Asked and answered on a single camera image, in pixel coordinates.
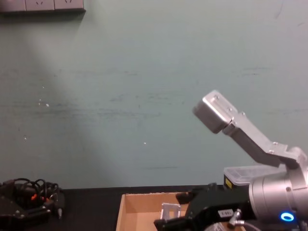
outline electrical outlet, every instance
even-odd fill
[[[54,8],[56,10],[84,10],[83,0],[54,0]]]
[[[25,0],[0,0],[0,13],[26,11]]]
[[[54,1],[26,0],[26,11],[54,11]]]

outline cardboard box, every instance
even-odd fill
[[[160,218],[162,203],[178,204],[175,195],[175,192],[122,195],[116,231],[157,231],[153,222]],[[181,206],[181,216],[186,209],[187,205]]]

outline metal bracket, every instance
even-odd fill
[[[181,206],[178,204],[162,203],[162,212],[160,214],[160,219],[169,220],[170,211],[173,211],[173,218],[179,218],[181,216]]]

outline black tabletop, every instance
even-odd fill
[[[131,187],[65,190],[63,219],[27,231],[115,231],[121,196],[126,193],[184,192],[194,186]]]

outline blue ring light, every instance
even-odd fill
[[[287,222],[294,220],[294,216],[291,213],[282,213],[280,218],[281,220],[287,221]]]

